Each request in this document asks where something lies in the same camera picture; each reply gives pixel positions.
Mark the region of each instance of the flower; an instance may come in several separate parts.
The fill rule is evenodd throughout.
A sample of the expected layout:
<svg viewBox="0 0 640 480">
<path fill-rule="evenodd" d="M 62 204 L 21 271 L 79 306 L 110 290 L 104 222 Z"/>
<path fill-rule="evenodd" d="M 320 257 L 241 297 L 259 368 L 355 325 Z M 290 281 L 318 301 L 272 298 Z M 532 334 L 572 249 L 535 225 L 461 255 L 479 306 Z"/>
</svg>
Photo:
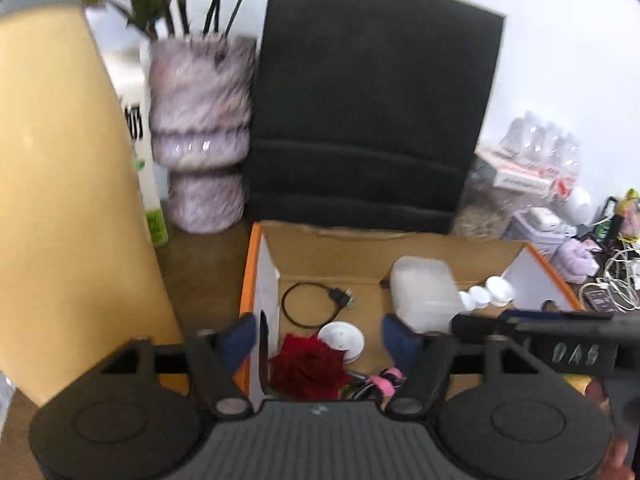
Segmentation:
<svg viewBox="0 0 640 480">
<path fill-rule="evenodd" d="M 343 359 L 343 351 L 330 348 L 318 336 L 287 334 L 271 360 L 271 386 L 296 400 L 335 400 L 349 382 Z"/>
</svg>

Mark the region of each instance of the tangled white cable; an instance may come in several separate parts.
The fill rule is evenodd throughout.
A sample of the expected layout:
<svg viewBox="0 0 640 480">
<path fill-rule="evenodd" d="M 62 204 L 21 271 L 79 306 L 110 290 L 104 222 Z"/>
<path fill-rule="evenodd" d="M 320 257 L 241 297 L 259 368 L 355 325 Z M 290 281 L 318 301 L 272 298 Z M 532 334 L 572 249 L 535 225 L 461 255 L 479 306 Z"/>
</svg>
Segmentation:
<svg viewBox="0 0 640 480">
<path fill-rule="evenodd" d="M 629 260 L 627 257 L 627 253 L 635 252 L 637 250 L 630 247 L 626 242 L 623 242 L 623 247 L 624 248 L 622 250 L 616 251 L 613 256 L 607 260 L 604 265 L 602 278 L 597 278 L 595 282 L 585 283 L 580 287 L 580 290 L 578 291 L 578 300 L 582 306 L 584 306 L 582 298 L 584 289 L 588 286 L 595 286 L 607 291 L 611 303 L 613 303 L 620 312 L 640 310 L 640 299 L 638 298 L 638 293 L 636 292 L 636 288 L 631 279 L 632 276 L 636 275 L 636 271 L 632 265 L 633 261 Z M 624 280 L 617 278 L 617 276 L 620 275 L 621 264 L 624 265 L 625 269 Z M 612 276 L 609 269 L 613 265 L 616 266 L 616 269 L 615 274 Z"/>
</svg>

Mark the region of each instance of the white plastic container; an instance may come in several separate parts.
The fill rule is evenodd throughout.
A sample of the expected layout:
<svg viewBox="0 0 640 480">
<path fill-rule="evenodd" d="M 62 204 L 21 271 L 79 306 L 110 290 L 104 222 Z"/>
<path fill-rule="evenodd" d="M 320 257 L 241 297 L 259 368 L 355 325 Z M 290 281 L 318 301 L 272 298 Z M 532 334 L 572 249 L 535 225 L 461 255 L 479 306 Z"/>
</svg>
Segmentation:
<svg viewBox="0 0 640 480">
<path fill-rule="evenodd" d="M 543 256 L 551 258 L 558 247 L 567 241 L 567 236 L 564 233 L 539 231 L 527 219 L 527 210 L 520 210 L 511 217 L 502 239 L 531 242 Z"/>
<path fill-rule="evenodd" d="M 449 266 L 440 260 L 402 256 L 391 269 L 396 315 L 414 332 L 449 333 L 449 322 L 465 306 Z"/>
</svg>

